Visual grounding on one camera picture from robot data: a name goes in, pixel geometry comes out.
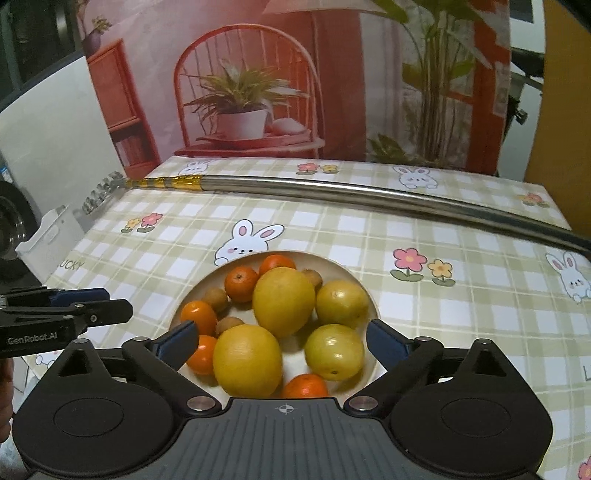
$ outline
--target bowl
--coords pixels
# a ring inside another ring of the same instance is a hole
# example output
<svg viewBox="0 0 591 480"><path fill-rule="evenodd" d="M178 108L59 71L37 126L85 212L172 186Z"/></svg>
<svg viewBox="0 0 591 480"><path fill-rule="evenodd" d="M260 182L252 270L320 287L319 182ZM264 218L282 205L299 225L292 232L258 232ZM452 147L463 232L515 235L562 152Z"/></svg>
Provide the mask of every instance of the bowl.
<svg viewBox="0 0 591 480"><path fill-rule="evenodd" d="M331 280L347 280L356 283L363 288L368 296L368 321L357 328L357 332L362 338L363 345L365 346L365 363L363 368L353 378L344 382L327 382L329 393L331 396L337 398L339 403L342 405L347 398L369 384L376 376L379 363L367 348L365 332L368 322L371 319L379 318L379 314L378 308L376 307L373 298L363 287L363 285L353 276L353 274L351 274L351 272L331 260L305 252L287 250L256 253L246 255L243 258L238 258L237 260L233 260L215 269L191 289L175 312L170 323L170 329L176 327L180 323L181 311L188 302L200 300L205 292L212 287L223 288L224 279L231 270L236 267L247 265L258 271L259 266L263 260L267 256L273 254L281 254L285 255L286 257L290 257L295 262L298 270L305 270L307 268L316 270L322 276L324 283L327 283ZM230 308L228 311L224 312L224 316L235 316L240 318L244 323L257 325L256 318L250 303L230 303ZM306 365L303 348L308 335L310 335L311 332L319 326L320 323L316 318L316 311L314 311L310 321L299 332L279 340L283 354L283 381L277 392L275 392L273 395L274 398L279 397L283 385L289 382L292 378L296 377L297 375L310 372L308 366ZM229 395L222 389L222 387L217 384L213 376L195 375L187 365L183 365L179 369L179 373L188 378L191 382L198 385L200 388L207 391L209 394L216 397L222 403L222 405L225 406L228 402L228 399L230 398Z"/></svg>

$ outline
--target vase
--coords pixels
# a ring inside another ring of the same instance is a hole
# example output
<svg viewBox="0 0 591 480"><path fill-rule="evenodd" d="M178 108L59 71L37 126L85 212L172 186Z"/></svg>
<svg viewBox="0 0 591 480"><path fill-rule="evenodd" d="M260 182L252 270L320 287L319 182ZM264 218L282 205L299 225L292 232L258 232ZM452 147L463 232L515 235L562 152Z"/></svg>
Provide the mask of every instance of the vase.
<svg viewBox="0 0 591 480"><path fill-rule="evenodd" d="M95 28L82 40L82 50L84 50L86 58L99 51L101 35L102 33Z"/></svg>
<svg viewBox="0 0 591 480"><path fill-rule="evenodd" d="M226 140L254 140L265 135L266 110L223 113L217 116L217 131Z"/></svg>

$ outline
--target human hand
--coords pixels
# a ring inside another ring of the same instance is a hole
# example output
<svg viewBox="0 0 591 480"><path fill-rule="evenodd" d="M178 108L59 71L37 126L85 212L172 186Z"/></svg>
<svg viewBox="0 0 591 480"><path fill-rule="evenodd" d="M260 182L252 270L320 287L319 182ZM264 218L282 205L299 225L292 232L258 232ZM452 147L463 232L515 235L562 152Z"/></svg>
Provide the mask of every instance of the human hand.
<svg viewBox="0 0 591 480"><path fill-rule="evenodd" d="M14 360L0 359L0 443L10 435L12 396L14 395Z"/></svg>

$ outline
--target tablecloth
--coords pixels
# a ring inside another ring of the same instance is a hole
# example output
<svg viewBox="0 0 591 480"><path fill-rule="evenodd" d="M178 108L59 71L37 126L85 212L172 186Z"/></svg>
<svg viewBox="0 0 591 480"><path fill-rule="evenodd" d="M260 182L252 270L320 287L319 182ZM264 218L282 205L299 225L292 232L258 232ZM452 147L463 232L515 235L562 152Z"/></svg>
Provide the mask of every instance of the tablecloth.
<svg viewBox="0 0 591 480"><path fill-rule="evenodd" d="M172 157L150 176L181 172L388 187L461 199L568 228L543 187L462 172L324 160ZM591 300L586 297L591 290L580 288L591 278L591 265L581 255L354 205L132 190L96 222L47 284L104 287L113 299L133 304L127 324L85 334L97 347L116 347L138 335L154 338L167 330L192 286L226 257L232 259L223 246L233 234L245 232L234 229L240 221L248 227L241 239L247 250L307 251L344 265L370 291L381 318L410 338L427 335L464 348L475 338L493 339L553 420L542 476L577 478L591 455ZM410 281L411 275L420 278ZM570 282L581 295L567 294ZM57 354L26 360L42 375Z"/></svg>

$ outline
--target gold threaded section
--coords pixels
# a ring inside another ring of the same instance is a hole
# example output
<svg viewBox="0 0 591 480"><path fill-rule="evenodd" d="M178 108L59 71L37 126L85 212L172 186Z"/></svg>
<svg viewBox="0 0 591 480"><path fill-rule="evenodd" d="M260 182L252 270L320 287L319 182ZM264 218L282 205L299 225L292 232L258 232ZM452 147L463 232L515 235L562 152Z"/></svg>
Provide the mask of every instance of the gold threaded section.
<svg viewBox="0 0 591 480"><path fill-rule="evenodd" d="M202 192L201 178L203 175L182 175L169 178L168 181L172 188L176 190L191 190L192 192Z"/></svg>
<svg viewBox="0 0 591 480"><path fill-rule="evenodd" d="M154 180L154 188L156 189L165 189L166 185L164 184L164 180L166 179L166 177L158 177Z"/></svg>
<svg viewBox="0 0 591 480"><path fill-rule="evenodd" d="M201 178L203 175L182 175L178 177L157 177L155 179L126 180L128 189L173 189L202 192Z"/></svg>

